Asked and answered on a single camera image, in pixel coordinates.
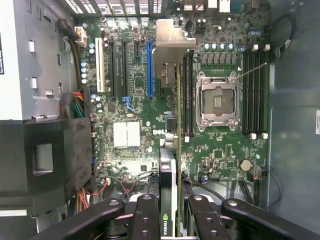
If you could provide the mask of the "round coin battery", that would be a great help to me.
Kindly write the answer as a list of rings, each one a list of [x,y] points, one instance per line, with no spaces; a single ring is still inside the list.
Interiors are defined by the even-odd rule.
[[[248,172],[252,169],[253,164],[251,163],[250,160],[248,159],[243,159],[239,162],[239,168],[243,171],[243,172]]]

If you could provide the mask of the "green Dell motherboard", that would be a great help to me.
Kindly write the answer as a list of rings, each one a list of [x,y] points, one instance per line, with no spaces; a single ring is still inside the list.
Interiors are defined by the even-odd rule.
[[[192,181],[246,181],[260,178],[268,141],[268,61],[270,5],[265,0],[154,0],[147,14],[130,3],[104,4],[106,15],[85,18],[88,37],[81,50],[83,94],[92,125],[93,174],[96,184],[123,184],[127,190],[147,184],[160,171],[165,118],[172,93],[161,86],[153,61],[153,98],[147,97],[147,41],[156,48],[156,22],[172,19],[187,38],[195,39],[180,63],[181,175]],[[105,92],[97,91],[95,38],[102,38]],[[240,123],[236,131],[196,123],[199,72],[227,77],[240,84]],[[113,123],[139,122],[140,146],[114,147]],[[252,168],[240,169],[248,159]]]

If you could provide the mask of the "silver chipset heatsink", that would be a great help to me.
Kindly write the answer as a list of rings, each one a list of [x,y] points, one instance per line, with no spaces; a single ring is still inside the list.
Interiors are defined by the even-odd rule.
[[[141,145],[138,121],[113,123],[113,146],[115,148],[139,147]]]

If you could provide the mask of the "metal CPU socket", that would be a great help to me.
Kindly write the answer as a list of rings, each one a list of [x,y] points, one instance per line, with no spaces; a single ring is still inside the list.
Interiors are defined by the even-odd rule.
[[[240,83],[238,74],[207,76],[198,73],[195,85],[196,124],[200,132],[207,128],[228,127],[234,132],[240,125]]]

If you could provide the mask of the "open Dell PC case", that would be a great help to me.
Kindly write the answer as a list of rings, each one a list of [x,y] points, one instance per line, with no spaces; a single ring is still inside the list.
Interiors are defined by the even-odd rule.
[[[188,235],[188,197],[203,195],[220,205],[218,193],[235,198],[320,235],[320,0],[265,0],[270,6],[266,162],[255,180],[212,181],[202,184],[181,176],[183,204],[180,236],[175,239],[199,240]],[[36,122],[87,118],[91,125],[92,175],[69,201],[38,216],[25,210],[0,209],[0,240],[28,240],[47,228],[70,218],[107,198],[125,204],[125,216],[108,221],[89,240],[130,240],[131,217],[138,197],[157,197],[160,223],[159,176],[127,190],[121,184],[98,186],[93,171],[92,123],[84,96],[81,51],[88,36],[81,31],[87,18],[107,14],[104,5],[120,5],[125,11],[133,3],[147,14],[153,13],[154,0],[60,0],[71,13],[73,26],[65,19],[58,28],[67,38],[75,61],[77,89],[64,93],[59,102],[61,116],[55,119],[33,117]]]

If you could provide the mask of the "black plastic air shroud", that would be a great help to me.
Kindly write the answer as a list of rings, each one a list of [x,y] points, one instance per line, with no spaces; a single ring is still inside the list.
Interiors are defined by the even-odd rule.
[[[65,205],[92,177],[88,118],[0,121],[0,210],[39,216]]]

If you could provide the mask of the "blue expansion slot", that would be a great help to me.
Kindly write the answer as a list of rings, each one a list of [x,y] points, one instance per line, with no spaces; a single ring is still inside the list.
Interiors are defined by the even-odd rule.
[[[146,42],[146,61],[147,61],[147,97],[154,97],[154,77],[153,77],[153,42]]]

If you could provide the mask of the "white expansion slot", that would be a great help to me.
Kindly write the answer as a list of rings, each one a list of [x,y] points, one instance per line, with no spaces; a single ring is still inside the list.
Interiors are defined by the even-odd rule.
[[[95,60],[97,92],[105,93],[104,42],[101,37],[95,38]]]

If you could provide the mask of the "grey power supply unit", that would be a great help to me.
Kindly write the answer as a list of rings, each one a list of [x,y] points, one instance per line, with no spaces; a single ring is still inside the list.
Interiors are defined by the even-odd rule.
[[[74,26],[60,0],[0,0],[0,120],[61,116],[78,81],[60,19]]]

